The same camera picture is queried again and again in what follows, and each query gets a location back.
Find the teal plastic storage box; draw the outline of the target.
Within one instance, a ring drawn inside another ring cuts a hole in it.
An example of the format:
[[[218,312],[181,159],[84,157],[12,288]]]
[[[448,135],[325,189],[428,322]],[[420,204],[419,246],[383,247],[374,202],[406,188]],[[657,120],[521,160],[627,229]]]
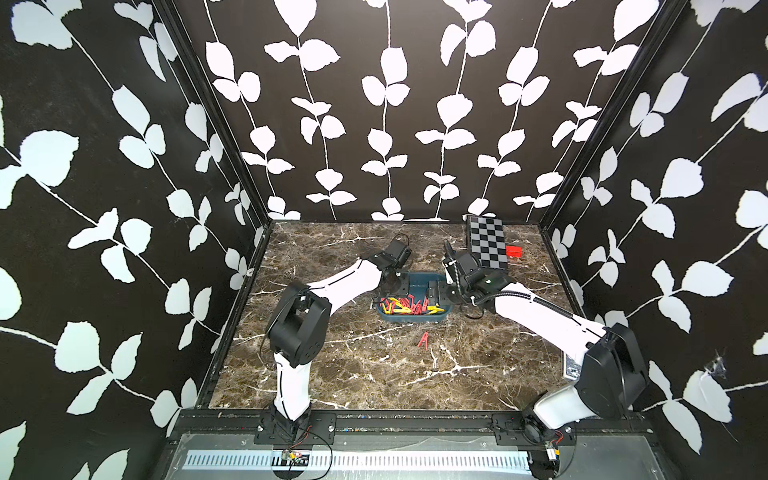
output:
[[[452,310],[448,300],[446,275],[435,272],[402,272],[391,278],[389,285],[383,287],[384,293],[374,299],[374,306],[379,316],[395,323],[441,322]],[[382,311],[385,299],[400,299],[408,302],[410,315],[387,315]],[[439,305],[446,312],[440,315],[427,315],[428,305]]]

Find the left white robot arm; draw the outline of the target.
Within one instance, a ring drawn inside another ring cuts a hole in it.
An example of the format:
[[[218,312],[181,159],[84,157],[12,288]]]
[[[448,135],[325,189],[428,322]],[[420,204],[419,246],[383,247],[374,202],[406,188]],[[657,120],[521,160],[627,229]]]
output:
[[[296,442],[309,429],[311,363],[325,343],[332,314],[397,276],[410,256],[408,243],[393,238],[385,249],[358,258],[330,277],[286,286],[267,323],[265,339],[277,373],[277,391],[269,412],[289,442]]]

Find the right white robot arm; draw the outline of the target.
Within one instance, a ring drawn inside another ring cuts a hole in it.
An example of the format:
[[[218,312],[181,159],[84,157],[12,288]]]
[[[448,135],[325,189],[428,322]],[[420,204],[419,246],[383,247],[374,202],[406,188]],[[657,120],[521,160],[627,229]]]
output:
[[[578,379],[539,396],[523,411],[522,427],[540,439],[598,417],[618,420],[649,384],[634,332],[587,320],[538,296],[506,273],[483,268],[468,250],[444,242],[442,264],[458,303],[512,320],[559,348],[580,366]]]

